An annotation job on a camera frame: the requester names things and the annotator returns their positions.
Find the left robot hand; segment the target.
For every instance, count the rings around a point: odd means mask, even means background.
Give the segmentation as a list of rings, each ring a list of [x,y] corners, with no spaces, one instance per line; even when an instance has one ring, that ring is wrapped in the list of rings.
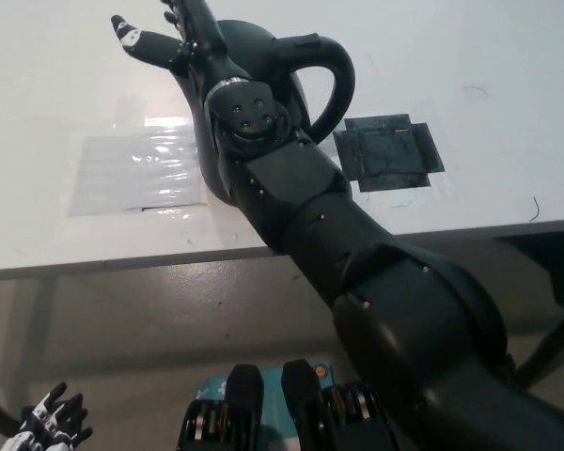
[[[8,437],[1,451],[76,450],[92,434],[85,427],[88,410],[78,393],[63,398],[68,385],[62,381],[23,417],[16,432]]]

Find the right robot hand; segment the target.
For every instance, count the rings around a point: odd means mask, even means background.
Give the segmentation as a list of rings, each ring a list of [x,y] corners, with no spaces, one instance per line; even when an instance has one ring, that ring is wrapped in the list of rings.
[[[251,76],[236,64],[212,11],[204,1],[166,1],[165,20],[180,36],[175,39],[140,29],[120,15],[111,24],[123,51],[132,58],[168,70],[182,78],[191,78],[196,92],[205,97],[221,84]]]

